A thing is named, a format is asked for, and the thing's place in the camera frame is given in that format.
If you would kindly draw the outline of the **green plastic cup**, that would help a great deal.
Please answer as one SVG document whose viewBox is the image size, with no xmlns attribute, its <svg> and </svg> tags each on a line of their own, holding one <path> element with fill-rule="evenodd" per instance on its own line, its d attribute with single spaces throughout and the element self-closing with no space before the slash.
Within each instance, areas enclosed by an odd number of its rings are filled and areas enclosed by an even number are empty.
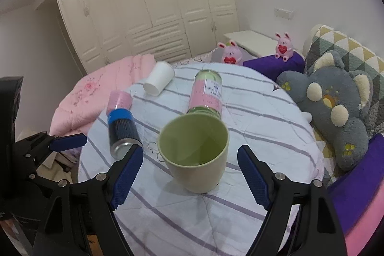
<svg viewBox="0 0 384 256">
<path fill-rule="evenodd" d="M 203 113 L 179 116 L 162 128 L 157 149 L 185 189 L 207 193 L 225 171 L 230 136 L 221 119 Z"/>
</svg>

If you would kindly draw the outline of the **white paper cup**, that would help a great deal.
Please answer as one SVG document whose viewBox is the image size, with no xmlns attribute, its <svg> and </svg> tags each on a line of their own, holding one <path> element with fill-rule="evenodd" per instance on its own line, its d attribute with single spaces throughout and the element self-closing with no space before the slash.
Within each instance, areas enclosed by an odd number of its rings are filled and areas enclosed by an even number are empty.
<svg viewBox="0 0 384 256">
<path fill-rule="evenodd" d="M 175 77 L 174 68 L 166 61 L 158 61 L 144 83 L 144 90 L 152 96 L 159 96 Z"/>
</svg>

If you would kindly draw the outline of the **folded pink quilt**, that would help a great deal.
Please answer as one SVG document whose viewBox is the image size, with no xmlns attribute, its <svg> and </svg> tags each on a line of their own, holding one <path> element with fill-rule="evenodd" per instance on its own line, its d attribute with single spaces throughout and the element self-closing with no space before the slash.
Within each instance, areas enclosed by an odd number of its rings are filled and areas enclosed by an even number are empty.
<svg viewBox="0 0 384 256">
<path fill-rule="evenodd" d="M 148 77 L 155 64 L 152 54 L 138 54 L 83 77 L 55 110 L 50 135 L 61 137 L 80 132 L 86 135 L 106 108 L 111 92 L 125 90 Z"/>
</svg>

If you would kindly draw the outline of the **white striped table cloth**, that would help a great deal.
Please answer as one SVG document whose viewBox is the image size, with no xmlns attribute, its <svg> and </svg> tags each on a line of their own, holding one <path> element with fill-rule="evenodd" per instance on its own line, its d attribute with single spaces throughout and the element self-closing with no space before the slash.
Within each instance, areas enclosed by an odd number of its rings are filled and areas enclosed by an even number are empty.
<svg viewBox="0 0 384 256">
<path fill-rule="evenodd" d="M 219 123 L 202 119 L 179 132 L 183 149 L 203 137 L 213 145 L 207 160 L 227 148 L 224 173 L 205 194 L 186 190 L 173 177 L 157 150 L 162 128 L 186 114 L 193 83 L 201 70 L 222 79 Z M 256 203 L 237 162 L 249 146 L 259 160 L 290 180 L 309 183 L 324 176 L 324 158 L 311 126 L 288 94 L 257 71 L 238 65 L 181 65 L 159 96 L 142 83 L 128 88 L 132 114 L 143 143 L 144 159 L 128 198 L 115 211 L 135 255 L 245 255 L 266 212 Z"/>
</svg>

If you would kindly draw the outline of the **grey elephant plush toy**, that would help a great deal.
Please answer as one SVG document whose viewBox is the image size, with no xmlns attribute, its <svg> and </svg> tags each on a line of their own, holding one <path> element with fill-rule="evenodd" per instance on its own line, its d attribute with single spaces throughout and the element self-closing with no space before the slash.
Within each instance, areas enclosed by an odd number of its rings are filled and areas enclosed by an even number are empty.
<svg viewBox="0 0 384 256">
<path fill-rule="evenodd" d="M 364 119 L 373 95 L 372 78 L 361 70 L 346 71 L 335 51 L 324 53 L 306 73 L 284 71 L 277 84 L 285 90 L 327 142 L 341 170 L 354 169 L 368 150 Z"/>
</svg>

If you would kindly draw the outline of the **pink label glass bottle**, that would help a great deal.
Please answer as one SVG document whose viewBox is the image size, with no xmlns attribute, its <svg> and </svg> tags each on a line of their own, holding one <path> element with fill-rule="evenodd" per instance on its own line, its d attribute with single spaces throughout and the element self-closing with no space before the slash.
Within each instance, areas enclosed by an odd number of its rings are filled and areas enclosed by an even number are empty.
<svg viewBox="0 0 384 256">
<path fill-rule="evenodd" d="M 214 70 L 199 71 L 193 83 L 187 113 L 222 116 L 222 78 Z"/>
</svg>

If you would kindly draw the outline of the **heart pattern bed sheet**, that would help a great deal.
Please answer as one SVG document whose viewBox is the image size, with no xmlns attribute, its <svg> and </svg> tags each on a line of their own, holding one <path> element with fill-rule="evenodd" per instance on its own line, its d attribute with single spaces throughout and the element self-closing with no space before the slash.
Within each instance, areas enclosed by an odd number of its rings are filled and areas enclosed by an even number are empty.
<svg viewBox="0 0 384 256">
<path fill-rule="evenodd" d="M 173 67 L 177 67 L 181 65 L 188 65 L 188 64 L 194 64 L 194 63 L 208 63 L 211 61 L 211 56 L 212 56 L 212 52 L 200 54 L 190 59 L 184 59 L 177 62 L 173 62 L 171 65 Z"/>
</svg>

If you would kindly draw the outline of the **purple pillow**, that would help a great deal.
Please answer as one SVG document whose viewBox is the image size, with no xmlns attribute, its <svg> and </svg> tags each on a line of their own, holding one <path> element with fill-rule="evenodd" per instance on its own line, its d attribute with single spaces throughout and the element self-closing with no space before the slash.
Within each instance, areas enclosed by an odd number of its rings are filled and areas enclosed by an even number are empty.
<svg viewBox="0 0 384 256">
<path fill-rule="evenodd" d="M 245 61 L 243 65 L 246 68 L 251 68 L 252 70 L 263 74 L 272 81 L 276 81 L 277 77 L 284 71 L 303 73 L 305 60 L 300 54 L 294 52 L 293 57 L 289 58 L 287 62 L 284 62 L 282 58 L 276 59 L 273 55 L 270 55 Z"/>
</svg>

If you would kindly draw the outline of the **pink bunny plush left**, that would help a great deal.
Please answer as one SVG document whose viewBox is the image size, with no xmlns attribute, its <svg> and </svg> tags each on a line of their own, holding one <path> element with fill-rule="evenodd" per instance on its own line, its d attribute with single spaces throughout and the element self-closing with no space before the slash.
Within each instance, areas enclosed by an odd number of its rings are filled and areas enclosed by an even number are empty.
<svg viewBox="0 0 384 256">
<path fill-rule="evenodd" d="M 243 65 L 243 53 L 234 40 L 230 40 L 226 44 L 219 42 L 217 47 L 222 50 L 222 63 Z"/>
</svg>

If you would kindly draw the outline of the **pink bunny plush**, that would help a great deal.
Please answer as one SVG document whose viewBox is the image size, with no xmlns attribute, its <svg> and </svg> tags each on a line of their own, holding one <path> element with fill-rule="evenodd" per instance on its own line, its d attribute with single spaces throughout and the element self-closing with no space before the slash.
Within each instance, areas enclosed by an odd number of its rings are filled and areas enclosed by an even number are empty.
<svg viewBox="0 0 384 256">
<path fill-rule="evenodd" d="M 276 33 L 275 36 L 277 38 L 275 58 L 282 59 L 283 62 L 288 62 L 288 60 L 294 55 L 294 47 L 291 41 L 291 37 L 287 32 L 285 32 L 284 35 Z"/>
<path fill-rule="evenodd" d="M 217 47 L 222 50 L 222 63 L 243 65 L 243 53 L 234 40 L 230 40 L 226 44 L 219 42 Z"/>
</svg>

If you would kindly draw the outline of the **pink bunny plush right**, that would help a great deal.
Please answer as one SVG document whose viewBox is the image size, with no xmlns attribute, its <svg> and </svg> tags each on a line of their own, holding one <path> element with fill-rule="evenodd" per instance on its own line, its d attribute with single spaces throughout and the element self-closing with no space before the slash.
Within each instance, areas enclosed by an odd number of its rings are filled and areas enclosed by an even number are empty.
<svg viewBox="0 0 384 256">
<path fill-rule="evenodd" d="M 282 59 L 283 62 L 288 62 L 288 60 L 294 55 L 294 47 L 291 41 L 291 37 L 287 32 L 285 32 L 284 35 L 276 33 L 275 36 L 277 38 L 275 58 Z"/>
</svg>

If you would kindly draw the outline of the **triangle pattern quilted cushion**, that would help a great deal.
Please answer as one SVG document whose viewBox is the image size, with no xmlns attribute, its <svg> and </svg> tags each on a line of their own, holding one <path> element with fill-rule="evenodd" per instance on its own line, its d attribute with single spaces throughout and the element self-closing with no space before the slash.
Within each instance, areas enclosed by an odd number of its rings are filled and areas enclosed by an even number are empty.
<svg viewBox="0 0 384 256">
<path fill-rule="evenodd" d="M 304 46 L 305 71 L 322 54 L 335 51 L 345 65 L 346 71 L 361 70 L 372 78 L 373 94 L 370 110 L 364 119 L 368 137 L 383 132 L 383 59 L 363 44 L 327 25 L 316 25 L 311 29 Z"/>
</svg>

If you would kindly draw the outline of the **cream wardrobe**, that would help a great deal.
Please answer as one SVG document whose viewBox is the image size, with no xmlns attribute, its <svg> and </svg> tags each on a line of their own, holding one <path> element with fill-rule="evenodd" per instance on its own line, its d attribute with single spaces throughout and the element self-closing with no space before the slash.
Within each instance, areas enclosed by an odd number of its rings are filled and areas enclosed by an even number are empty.
<svg viewBox="0 0 384 256">
<path fill-rule="evenodd" d="M 235 0 L 57 0 L 87 73 L 137 54 L 176 62 L 239 29 Z"/>
</svg>

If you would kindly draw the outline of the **white wall socket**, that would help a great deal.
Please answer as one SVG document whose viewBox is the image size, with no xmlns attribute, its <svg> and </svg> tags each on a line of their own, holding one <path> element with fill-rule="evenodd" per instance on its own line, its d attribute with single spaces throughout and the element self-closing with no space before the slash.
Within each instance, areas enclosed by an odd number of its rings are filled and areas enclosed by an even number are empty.
<svg viewBox="0 0 384 256">
<path fill-rule="evenodd" d="M 294 12 L 291 10 L 275 8 L 274 9 L 274 15 L 277 18 L 291 20 L 293 18 Z"/>
</svg>

